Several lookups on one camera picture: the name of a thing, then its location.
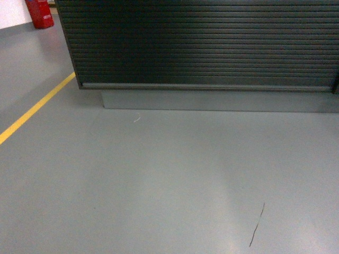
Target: dark scratch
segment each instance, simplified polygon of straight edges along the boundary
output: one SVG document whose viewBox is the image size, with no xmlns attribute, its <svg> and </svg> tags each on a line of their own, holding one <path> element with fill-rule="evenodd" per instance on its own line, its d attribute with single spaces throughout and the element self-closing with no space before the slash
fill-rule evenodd
<svg viewBox="0 0 339 254">
<path fill-rule="evenodd" d="M 263 205 L 263 209 L 261 210 L 261 214 L 260 214 L 258 223 L 257 223 L 257 225 L 256 225 L 256 227 L 255 227 L 254 232 L 253 232 L 252 240 L 251 240 L 251 242 L 250 242 L 250 244 L 249 244 L 250 247 L 251 247 L 251 245 L 252 245 L 252 242 L 253 242 L 253 239 L 254 239 L 254 234 L 255 234 L 256 229 L 257 229 L 258 226 L 259 226 L 259 222 L 260 222 L 261 216 L 263 215 L 264 209 L 265 209 L 265 202 L 264 202 L 264 205 Z"/>
</svg>

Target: yellow stripe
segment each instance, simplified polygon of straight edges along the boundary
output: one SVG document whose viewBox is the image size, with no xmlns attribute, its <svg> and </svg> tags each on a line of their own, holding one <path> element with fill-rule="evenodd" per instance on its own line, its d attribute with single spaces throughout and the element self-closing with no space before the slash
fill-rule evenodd
<svg viewBox="0 0 339 254">
<path fill-rule="evenodd" d="M 52 91 L 50 91 L 44 98 L 39 100 L 36 105 L 31 107 L 26 113 L 16 120 L 7 130 L 0 134 L 0 145 L 6 141 L 16 130 L 18 130 L 29 118 L 32 117 L 39 109 L 42 108 L 53 96 L 55 96 L 64 86 L 66 86 L 73 78 L 75 73 L 72 73 L 65 78 L 59 85 L 57 85 Z"/>
</svg>

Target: roller shutter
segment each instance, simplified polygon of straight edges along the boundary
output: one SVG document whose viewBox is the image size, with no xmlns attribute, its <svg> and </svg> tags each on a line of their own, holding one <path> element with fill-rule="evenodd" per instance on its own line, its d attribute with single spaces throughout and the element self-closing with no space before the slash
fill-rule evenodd
<svg viewBox="0 0 339 254">
<path fill-rule="evenodd" d="M 330 91 L 339 0 L 58 0 L 82 88 Z"/>
</svg>

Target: red fire extinguisher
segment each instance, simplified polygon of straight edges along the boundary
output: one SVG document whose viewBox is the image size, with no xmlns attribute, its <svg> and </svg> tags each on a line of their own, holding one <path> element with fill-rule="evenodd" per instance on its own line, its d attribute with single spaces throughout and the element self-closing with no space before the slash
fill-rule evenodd
<svg viewBox="0 0 339 254">
<path fill-rule="evenodd" d="M 54 26 L 47 0 L 25 0 L 35 28 Z"/>
</svg>

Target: epoxy floor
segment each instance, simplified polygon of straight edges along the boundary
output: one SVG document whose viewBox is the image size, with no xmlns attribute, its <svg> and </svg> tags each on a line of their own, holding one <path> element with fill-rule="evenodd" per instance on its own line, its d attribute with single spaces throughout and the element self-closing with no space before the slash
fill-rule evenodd
<svg viewBox="0 0 339 254">
<path fill-rule="evenodd" d="M 54 18 L 0 38 L 0 133 L 73 72 Z M 72 80 L 0 146 L 0 253 L 335 254 L 338 149 L 338 114 L 105 110 Z"/>
</svg>

